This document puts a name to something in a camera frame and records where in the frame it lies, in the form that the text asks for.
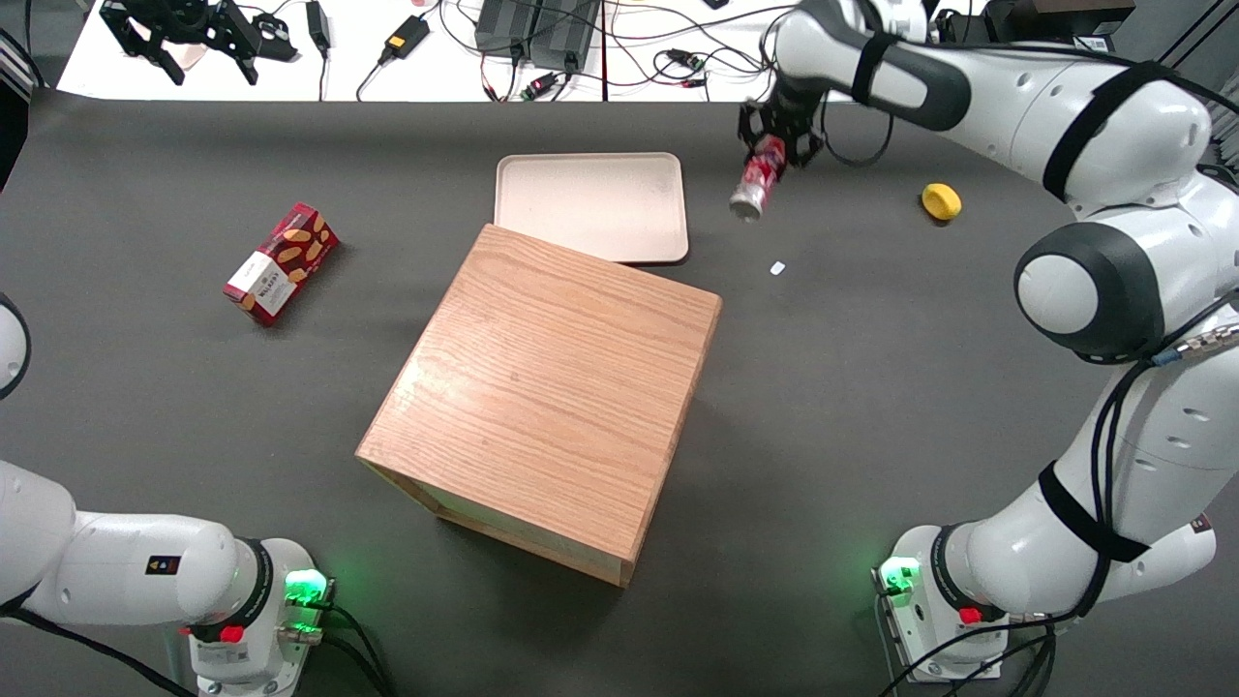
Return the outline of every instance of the green light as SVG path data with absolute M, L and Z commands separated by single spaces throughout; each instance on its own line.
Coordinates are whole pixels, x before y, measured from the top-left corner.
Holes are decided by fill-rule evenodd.
M 318 603 L 327 594 L 327 577 L 317 569 L 289 572 L 284 577 L 284 598 L 299 605 Z
M 886 583 L 888 595 L 903 595 L 912 592 L 913 584 L 921 578 L 921 562 L 911 557 L 891 557 L 877 569 Z

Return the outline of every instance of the red box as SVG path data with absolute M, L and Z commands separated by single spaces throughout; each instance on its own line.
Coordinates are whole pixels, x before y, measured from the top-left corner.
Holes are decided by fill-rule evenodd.
M 228 282 L 224 295 L 263 326 L 271 326 L 339 244 L 322 213 L 297 203 Z

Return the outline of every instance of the gray table surface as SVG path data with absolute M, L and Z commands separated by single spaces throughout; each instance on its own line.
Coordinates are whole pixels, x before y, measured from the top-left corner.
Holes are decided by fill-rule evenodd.
M 726 206 L 742 156 L 733 106 L 43 94 L 32 120 L 0 196 L 0 287 L 35 340 L 26 383 L 0 405 L 0 457 L 83 510 L 300 541 L 373 628 L 401 695 L 876 695 L 887 678 L 869 567 L 913 525 L 1006 505 L 1105 379 L 1040 338 L 1011 292 L 1020 254 L 1067 210 L 907 126 L 871 170 L 824 157 L 789 176 L 767 218 L 743 225 Z M 885 125 L 850 106 L 830 123 L 852 155 Z M 652 271 L 725 307 L 620 592 L 436 521 L 352 453 L 491 219 L 499 158 L 646 150 L 683 162 L 693 246 Z M 965 202 L 945 228 L 916 203 L 934 180 Z M 261 329 L 221 286 L 297 199 L 347 248 Z M 1062 640 L 1048 695 L 1235 692 L 1234 491 L 1209 514 L 1218 560 L 1100 607 Z M 88 633 L 167 665 L 157 630 Z M 0 626 L 0 693 L 159 692 Z M 367 693 L 346 660 L 315 651 L 301 696 Z

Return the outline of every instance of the red button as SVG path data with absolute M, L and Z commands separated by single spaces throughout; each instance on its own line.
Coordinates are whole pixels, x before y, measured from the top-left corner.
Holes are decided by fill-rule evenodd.
M 244 635 L 245 628 L 243 626 L 225 626 L 219 630 L 219 641 L 223 641 L 224 644 L 237 644 Z

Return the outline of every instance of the power adapter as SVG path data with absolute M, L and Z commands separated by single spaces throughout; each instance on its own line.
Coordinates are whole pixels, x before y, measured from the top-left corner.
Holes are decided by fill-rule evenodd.
M 318 54 L 327 57 L 331 50 L 331 26 L 327 24 L 327 12 L 322 11 L 318 0 L 306 2 L 306 24 L 310 26 L 310 38 L 318 48 Z
M 430 25 L 418 15 L 410 15 L 383 43 L 379 64 L 385 66 L 395 58 L 408 58 L 409 53 L 430 35 Z

